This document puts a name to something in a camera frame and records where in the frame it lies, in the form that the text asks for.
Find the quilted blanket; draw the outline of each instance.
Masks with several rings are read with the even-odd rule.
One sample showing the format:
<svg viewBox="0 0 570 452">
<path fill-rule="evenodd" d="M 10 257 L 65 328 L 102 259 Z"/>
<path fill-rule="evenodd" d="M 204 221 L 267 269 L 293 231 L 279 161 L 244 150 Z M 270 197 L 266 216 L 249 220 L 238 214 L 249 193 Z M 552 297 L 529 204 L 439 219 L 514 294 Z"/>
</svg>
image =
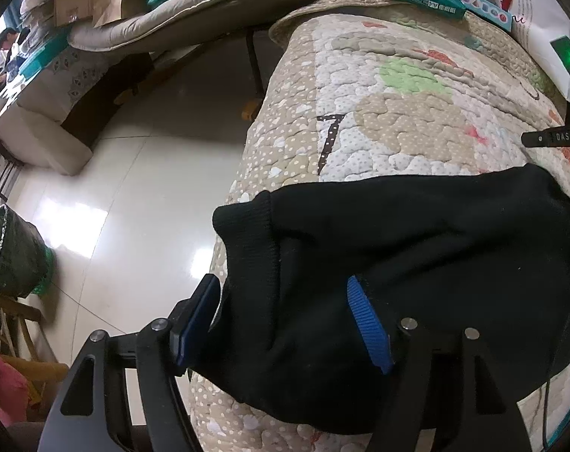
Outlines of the quilted blanket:
<svg viewBox="0 0 570 452">
<path fill-rule="evenodd" d="M 520 140 L 562 125 L 563 99 L 521 46 L 479 17 L 455 22 L 389 0 L 319 0 L 278 21 L 271 37 L 286 50 L 227 203 L 298 182 L 479 175 L 528 162 L 570 196 L 570 148 L 528 150 Z M 212 271 L 224 282 L 219 239 Z M 543 389 L 518 403 L 533 450 L 542 447 Z M 361 452 L 370 438 L 281 423 L 197 374 L 186 400 L 206 452 Z M 570 365 L 551 383 L 549 436 L 569 409 Z"/>
</svg>

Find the screw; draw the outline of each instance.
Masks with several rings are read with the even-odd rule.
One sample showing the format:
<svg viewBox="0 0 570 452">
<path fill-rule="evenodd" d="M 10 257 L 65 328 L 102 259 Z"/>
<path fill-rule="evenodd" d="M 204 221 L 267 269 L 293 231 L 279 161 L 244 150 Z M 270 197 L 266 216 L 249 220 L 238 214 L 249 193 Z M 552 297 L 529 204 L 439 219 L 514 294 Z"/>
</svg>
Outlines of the screw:
<svg viewBox="0 0 570 452">
<path fill-rule="evenodd" d="M 403 320 L 401 320 L 400 325 L 405 330 L 414 330 L 419 325 L 419 323 L 417 323 L 416 319 L 404 318 Z"/>
<path fill-rule="evenodd" d="M 151 328 L 154 331 L 165 330 L 167 326 L 168 326 L 168 320 L 165 318 L 157 318 L 155 321 L 151 323 Z"/>
<path fill-rule="evenodd" d="M 480 332 L 477 331 L 475 328 L 465 328 L 465 336 L 469 340 L 477 340 L 480 337 Z"/>
<path fill-rule="evenodd" d="M 105 338 L 106 334 L 107 334 L 107 332 L 105 330 L 94 330 L 90 334 L 90 341 L 100 342 L 103 338 Z"/>
</svg>

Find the black cable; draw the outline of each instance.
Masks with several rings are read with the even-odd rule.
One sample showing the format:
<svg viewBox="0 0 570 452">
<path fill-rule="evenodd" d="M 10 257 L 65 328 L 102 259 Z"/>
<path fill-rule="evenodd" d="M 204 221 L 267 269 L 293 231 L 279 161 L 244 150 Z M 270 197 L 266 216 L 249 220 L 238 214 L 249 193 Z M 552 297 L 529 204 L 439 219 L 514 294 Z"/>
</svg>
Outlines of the black cable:
<svg viewBox="0 0 570 452">
<path fill-rule="evenodd" d="M 561 331 L 561 335 L 557 340 L 557 344 L 555 346 L 555 350 L 552 353 L 551 364 L 549 365 L 548 371 L 546 372 L 546 387 L 545 387 L 545 403 L 544 409 L 542 414 L 542 448 L 544 452 L 549 450 L 549 444 L 546 440 L 546 415 L 548 414 L 548 400 L 549 400 L 549 392 L 551 390 L 551 379 L 552 379 L 552 369 L 555 366 L 555 359 L 557 359 L 557 352 L 559 352 L 559 348 L 561 347 L 561 343 L 563 343 L 563 338 L 567 333 L 567 329 L 569 328 L 570 323 L 570 310 L 567 314 L 567 318 L 565 320 L 565 324 L 563 325 L 563 330 Z"/>
</svg>

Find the colorful box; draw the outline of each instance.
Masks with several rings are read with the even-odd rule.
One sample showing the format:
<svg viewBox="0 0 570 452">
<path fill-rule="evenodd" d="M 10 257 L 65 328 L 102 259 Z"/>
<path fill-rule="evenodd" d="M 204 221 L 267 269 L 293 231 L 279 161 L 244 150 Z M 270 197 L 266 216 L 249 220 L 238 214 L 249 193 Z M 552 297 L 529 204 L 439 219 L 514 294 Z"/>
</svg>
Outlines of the colorful box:
<svg viewBox="0 0 570 452">
<path fill-rule="evenodd" d="M 461 0 L 461 2 L 468 10 L 505 29 L 507 32 L 511 32 L 513 16 L 509 12 L 504 11 L 488 0 Z"/>
</svg>

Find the green plastic bag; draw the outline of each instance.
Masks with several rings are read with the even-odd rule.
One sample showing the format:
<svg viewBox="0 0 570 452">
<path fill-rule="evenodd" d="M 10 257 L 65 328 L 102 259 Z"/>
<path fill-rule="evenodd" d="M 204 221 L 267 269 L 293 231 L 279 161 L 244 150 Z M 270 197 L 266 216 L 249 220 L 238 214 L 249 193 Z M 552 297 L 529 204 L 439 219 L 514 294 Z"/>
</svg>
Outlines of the green plastic bag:
<svg viewBox="0 0 570 452">
<path fill-rule="evenodd" d="M 50 285 L 55 258 L 36 226 L 0 207 L 0 294 L 26 297 Z"/>
</svg>

